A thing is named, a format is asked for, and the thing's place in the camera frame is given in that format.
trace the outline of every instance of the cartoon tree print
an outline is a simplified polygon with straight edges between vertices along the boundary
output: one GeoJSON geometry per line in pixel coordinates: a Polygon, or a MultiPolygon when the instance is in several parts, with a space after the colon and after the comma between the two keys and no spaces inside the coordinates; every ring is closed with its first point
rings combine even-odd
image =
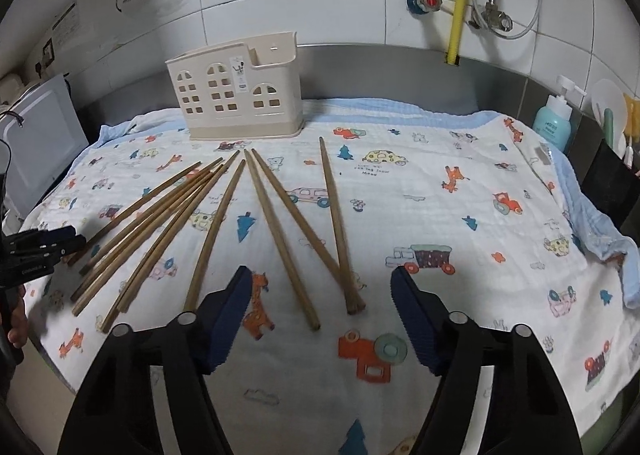
{"type": "Polygon", "coordinates": [[[364,446],[364,440],[365,436],[360,419],[356,419],[349,428],[347,440],[344,441],[338,453],[340,455],[367,455],[368,452],[366,446],[364,446]]]}

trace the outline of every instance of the beige plastic utensil holder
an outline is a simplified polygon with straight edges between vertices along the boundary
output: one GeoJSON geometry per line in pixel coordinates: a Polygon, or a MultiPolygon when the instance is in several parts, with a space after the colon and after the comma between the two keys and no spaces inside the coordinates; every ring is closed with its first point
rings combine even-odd
{"type": "Polygon", "coordinates": [[[173,58],[166,66],[192,139],[300,133],[295,32],[204,47],[173,58]]]}

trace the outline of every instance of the wooden chopstick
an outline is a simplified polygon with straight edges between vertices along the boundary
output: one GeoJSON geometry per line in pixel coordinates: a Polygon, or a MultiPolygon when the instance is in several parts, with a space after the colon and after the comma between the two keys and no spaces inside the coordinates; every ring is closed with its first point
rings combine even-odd
{"type": "Polygon", "coordinates": [[[271,182],[273,189],[276,191],[287,210],[289,210],[290,215],[293,217],[295,222],[302,230],[302,233],[309,241],[309,244],[311,244],[320,259],[324,262],[326,268],[335,278],[335,281],[337,281],[342,288],[342,291],[344,292],[344,300],[347,306],[347,312],[349,314],[356,314],[362,311],[366,307],[366,304],[360,297],[360,294],[356,290],[354,284],[348,283],[345,286],[342,283],[342,278],[340,277],[340,266],[338,265],[338,262],[334,260],[334,257],[332,257],[327,248],[324,247],[324,244],[320,241],[320,239],[316,235],[316,232],[311,228],[311,225],[309,225],[302,213],[300,213],[300,210],[293,203],[291,197],[289,197],[289,194],[287,194],[287,191],[284,189],[273,171],[271,171],[264,159],[255,149],[252,149],[251,152],[254,154],[254,157],[260,165],[260,168],[262,168],[265,176],[269,179],[269,182],[271,182]]]}
{"type": "Polygon", "coordinates": [[[198,297],[200,296],[200,291],[202,289],[202,280],[204,279],[207,265],[209,265],[211,251],[213,250],[213,246],[216,243],[216,238],[218,237],[218,232],[220,231],[222,220],[224,220],[225,218],[226,208],[229,206],[229,202],[231,202],[231,197],[233,197],[234,195],[236,186],[238,186],[238,181],[240,180],[240,176],[242,175],[242,171],[244,170],[244,164],[244,160],[242,160],[238,165],[238,168],[236,168],[234,176],[231,177],[231,180],[226,187],[225,194],[222,196],[222,200],[220,200],[218,211],[211,221],[209,231],[207,231],[207,236],[204,239],[204,244],[202,244],[202,250],[200,252],[200,256],[198,257],[196,268],[193,271],[193,278],[191,278],[191,284],[189,286],[189,290],[187,291],[187,298],[182,309],[185,312],[196,310],[198,297]]]}
{"type": "MultiPolygon", "coordinates": [[[[199,193],[198,190],[200,189],[200,187],[196,187],[195,189],[195,193],[199,193]]],[[[87,287],[87,289],[78,298],[78,301],[76,302],[76,305],[72,310],[74,316],[78,316],[78,314],[81,313],[82,310],[84,310],[84,308],[89,304],[92,298],[94,298],[98,291],[100,291],[100,289],[104,287],[104,285],[109,281],[111,276],[113,276],[114,273],[127,260],[129,260],[129,257],[133,254],[133,252],[136,251],[140,247],[140,245],[142,245],[153,234],[154,231],[156,231],[156,228],[160,226],[160,224],[162,224],[166,219],[168,219],[176,209],[179,210],[179,208],[183,207],[189,200],[193,199],[196,194],[192,194],[187,198],[187,200],[183,201],[180,207],[170,206],[165,209],[164,212],[162,212],[162,214],[158,216],[158,218],[155,218],[153,221],[151,221],[150,218],[150,225],[145,228],[144,232],[140,233],[129,245],[127,245],[127,247],[121,254],[117,255],[117,257],[114,257],[113,261],[109,262],[109,265],[104,270],[104,272],[100,276],[98,276],[98,278],[95,279],[95,281],[89,287],[87,287]]]]}
{"type": "Polygon", "coordinates": [[[126,312],[129,309],[129,305],[136,297],[136,294],[140,290],[140,286],[142,286],[143,281],[149,276],[152,269],[156,265],[156,262],[162,256],[165,249],[169,246],[171,241],[175,238],[175,235],[182,229],[182,226],[185,225],[191,213],[198,207],[198,205],[202,202],[204,197],[207,196],[209,191],[213,186],[215,186],[216,182],[222,177],[225,172],[229,169],[232,162],[236,159],[239,154],[239,150],[236,151],[229,159],[225,162],[225,164],[216,171],[215,175],[211,178],[209,182],[207,182],[204,189],[200,191],[191,203],[183,210],[178,211],[178,213],[174,216],[171,222],[166,226],[162,234],[158,237],[158,239],[154,242],[154,245],[151,246],[151,249],[147,251],[145,257],[140,262],[140,265],[136,269],[134,275],[132,275],[125,288],[122,291],[122,298],[118,304],[118,310],[120,312],[126,312]]]}
{"type": "Polygon", "coordinates": [[[167,179],[162,184],[160,184],[160,185],[156,186],[155,188],[153,188],[145,196],[143,196],[140,199],[136,200],[132,205],[130,205],[127,209],[125,209],[118,216],[116,216],[111,222],[109,222],[106,226],[104,226],[100,231],[95,233],[94,236],[92,236],[89,240],[87,240],[86,241],[86,245],[80,251],[78,251],[76,254],[74,254],[66,262],[66,265],[68,265],[68,266],[74,265],[76,263],[76,261],[78,261],[78,260],[80,260],[80,258],[84,257],[84,255],[87,253],[87,251],[91,250],[91,248],[94,247],[94,245],[97,244],[98,241],[100,241],[100,239],[102,237],[106,236],[107,233],[111,231],[111,229],[115,229],[116,226],[119,223],[121,223],[125,218],[133,215],[133,213],[136,210],[138,210],[142,206],[144,206],[147,202],[149,202],[149,200],[151,200],[153,197],[155,197],[159,193],[162,193],[165,189],[167,189],[169,186],[171,186],[171,184],[173,184],[178,179],[180,179],[180,178],[184,177],[185,175],[187,175],[191,170],[197,168],[200,164],[201,164],[200,161],[195,162],[191,166],[188,166],[187,168],[182,170],[180,173],[176,173],[170,179],[167,179]]]}
{"type": "Polygon", "coordinates": [[[267,191],[264,189],[264,185],[262,184],[262,180],[260,179],[260,175],[258,174],[258,169],[255,167],[254,159],[246,150],[244,150],[244,158],[249,165],[249,171],[251,172],[251,178],[254,182],[255,192],[258,195],[258,200],[260,200],[260,206],[262,206],[264,218],[267,220],[267,224],[269,225],[269,229],[271,230],[271,235],[273,236],[273,240],[276,243],[276,247],[278,248],[280,257],[282,258],[282,263],[284,263],[284,268],[286,269],[287,275],[289,276],[289,281],[291,282],[293,291],[296,293],[296,297],[298,298],[298,301],[302,306],[302,310],[305,313],[306,321],[311,327],[311,330],[316,331],[320,328],[318,313],[316,313],[316,309],[314,308],[313,303],[311,303],[311,299],[309,298],[305,286],[300,279],[298,270],[293,263],[293,259],[291,258],[291,254],[289,252],[289,247],[287,247],[287,242],[284,238],[284,232],[282,231],[280,222],[278,221],[278,218],[273,211],[273,206],[271,205],[271,201],[269,200],[267,191]]]}
{"type": "Polygon", "coordinates": [[[116,261],[119,255],[121,255],[124,251],[126,251],[127,247],[129,247],[129,245],[132,244],[140,235],[142,235],[143,233],[146,233],[149,227],[151,227],[151,229],[153,230],[157,229],[158,226],[161,224],[159,219],[162,218],[162,216],[165,214],[164,212],[169,208],[172,210],[172,213],[175,212],[175,210],[177,210],[178,206],[180,206],[183,200],[190,197],[193,191],[198,186],[206,182],[206,179],[207,179],[207,175],[205,174],[203,177],[198,179],[198,181],[192,183],[192,185],[186,191],[184,191],[183,193],[179,193],[178,194],[179,196],[176,197],[174,200],[169,200],[170,203],[162,207],[162,212],[156,215],[149,216],[149,218],[144,220],[136,229],[134,229],[132,233],[126,236],[126,238],[124,238],[124,240],[121,241],[117,245],[117,247],[115,247],[115,249],[113,249],[113,251],[110,252],[110,254],[104,259],[104,261],[100,265],[96,266],[84,277],[84,279],[82,280],[82,283],[71,295],[71,301],[72,302],[77,301],[79,297],[81,297],[81,295],[84,293],[84,291],[86,291],[91,286],[91,284],[98,278],[98,276],[100,276],[111,265],[111,263],[113,263],[113,261],[116,261]]]}
{"type": "Polygon", "coordinates": [[[164,211],[167,207],[169,207],[174,200],[180,198],[183,193],[186,193],[195,183],[198,183],[207,172],[213,168],[216,164],[221,162],[222,159],[218,158],[212,163],[206,165],[202,170],[200,170],[196,175],[192,178],[187,179],[184,183],[176,186],[169,193],[163,196],[158,202],[153,204],[147,210],[145,210],[142,215],[135,218],[132,222],[130,222],[122,231],[120,231],[115,237],[113,237],[109,242],[103,245],[98,252],[95,254],[93,258],[90,258],[89,261],[84,265],[82,269],[80,269],[81,275],[87,275],[94,266],[121,240],[123,240],[129,233],[131,233],[134,229],[136,229],[140,224],[142,224],[147,218],[150,216],[157,216],[162,211],[164,211]]]}
{"type": "Polygon", "coordinates": [[[353,287],[353,280],[351,279],[351,265],[349,263],[349,251],[347,250],[344,224],[342,223],[342,212],[340,211],[338,190],[335,186],[334,174],[331,171],[331,163],[329,162],[329,155],[326,152],[326,146],[324,145],[324,139],[322,137],[320,137],[320,155],[322,157],[322,170],[324,170],[326,191],[329,194],[329,209],[331,209],[331,221],[334,225],[335,247],[338,250],[340,278],[342,279],[343,287],[347,287],[349,285],[353,287]]]}
{"type": "MultiPolygon", "coordinates": [[[[213,175],[215,175],[214,173],[209,173],[205,178],[206,178],[206,182],[210,181],[213,178],[213,175]]],[[[178,215],[181,214],[183,211],[185,211],[187,209],[188,206],[190,206],[190,204],[193,202],[193,200],[195,200],[195,198],[198,196],[199,193],[201,193],[201,191],[204,190],[205,188],[205,184],[202,184],[200,186],[197,186],[194,190],[193,193],[191,193],[191,196],[188,197],[187,199],[183,200],[182,203],[180,204],[180,207],[178,207],[178,215]]],[[[148,258],[149,255],[149,251],[147,251],[145,258],[148,258]]],[[[111,308],[109,309],[108,313],[106,314],[106,316],[103,318],[102,323],[100,324],[100,330],[104,333],[107,333],[110,329],[111,326],[113,325],[114,320],[116,319],[116,317],[118,316],[118,314],[120,313],[120,310],[118,309],[118,305],[120,304],[120,302],[122,301],[122,298],[124,297],[125,293],[126,293],[126,289],[128,289],[130,287],[130,282],[136,277],[136,275],[140,272],[140,267],[143,265],[144,263],[144,259],[143,261],[141,261],[138,266],[136,267],[135,271],[132,273],[131,276],[129,276],[129,280],[127,281],[126,286],[120,291],[120,293],[118,294],[118,297],[116,298],[116,300],[113,302],[113,305],[111,306],[111,308]]]]}

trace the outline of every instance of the person's hand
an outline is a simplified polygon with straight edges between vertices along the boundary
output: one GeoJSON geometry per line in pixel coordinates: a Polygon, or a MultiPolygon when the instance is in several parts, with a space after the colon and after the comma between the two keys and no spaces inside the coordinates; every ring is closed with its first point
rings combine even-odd
{"type": "Polygon", "coordinates": [[[15,348],[21,349],[27,344],[27,314],[24,312],[24,285],[18,287],[18,305],[11,314],[11,330],[7,334],[7,339],[15,348]]]}

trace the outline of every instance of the blue bottle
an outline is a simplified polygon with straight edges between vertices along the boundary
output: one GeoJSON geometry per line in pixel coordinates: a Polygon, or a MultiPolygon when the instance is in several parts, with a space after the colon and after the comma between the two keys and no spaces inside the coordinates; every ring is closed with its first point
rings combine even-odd
{"type": "Polygon", "coordinates": [[[539,109],[536,120],[533,122],[533,131],[563,152],[571,136],[569,119],[572,112],[572,108],[567,104],[564,96],[572,90],[580,92],[583,96],[586,95],[586,92],[564,76],[558,76],[558,84],[560,85],[560,95],[549,96],[546,106],[539,109]]]}

